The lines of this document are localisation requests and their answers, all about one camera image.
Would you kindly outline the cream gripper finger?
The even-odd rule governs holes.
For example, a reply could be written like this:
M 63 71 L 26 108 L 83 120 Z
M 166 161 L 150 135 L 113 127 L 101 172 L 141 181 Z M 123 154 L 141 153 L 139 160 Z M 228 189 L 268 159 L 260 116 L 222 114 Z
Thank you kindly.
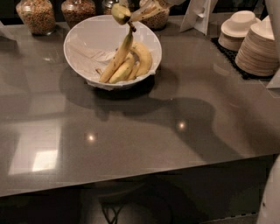
M 143 6 L 131 14 L 130 21 L 136 22 L 153 17 L 170 6 L 165 0 L 147 0 Z

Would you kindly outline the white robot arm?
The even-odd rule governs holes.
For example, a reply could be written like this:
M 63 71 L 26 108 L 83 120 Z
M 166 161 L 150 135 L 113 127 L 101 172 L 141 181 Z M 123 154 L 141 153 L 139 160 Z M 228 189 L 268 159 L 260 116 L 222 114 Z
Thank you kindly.
M 151 0 L 151 1 L 158 1 L 161 7 L 172 7 L 173 5 L 180 5 L 185 0 Z M 189 5 L 192 5 L 193 2 L 199 2 L 200 0 L 191 0 Z M 216 2 L 218 0 L 201 0 L 202 3 L 206 3 L 206 5 L 209 4 L 209 6 L 206 7 L 206 12 L 210 13 L 210 5 L 213 5 L 213 7 L 216 5 Z M 269 34 L 269 27 L 271 29 L 272 36 L 274 37 L 274 40 L 276 41 L 276 56 L 277 56 L 277 62 L 280 61 L 280 44 L 279 44 L 279 18 L 280 18 L 280 0 L 264 0 L 266 10 L 268 12 L 268 22 L 262 22 L 264 25 L 262 28 L 265 34 Z M 190 27 L 186 25 L 186 21 L 188 21 L 188 18 L 183 19 L 183 22 L 181 24 L 180 30 L 182 32 L 186 31 L 190 27 L 194 27 L 194 24 L 189 25 Z M 279 66 L 277 66 L 276 71 L 274 72 L 274 76 L 272 78 L 272 81 L 269 83 L 267 88 L 271 88 L 271 85 L 274 83 L 276 84 L 277 78 L 279 78 L 280 70 Z M 257 216 L 256 224 L 280 224 L 280 155 L 277 156 L 270 172 L 269 177 L 266 183 L 266 186 L 264 188 L 263 196 L 262 196 L 262 203 L 260 205 L 260 210 Z

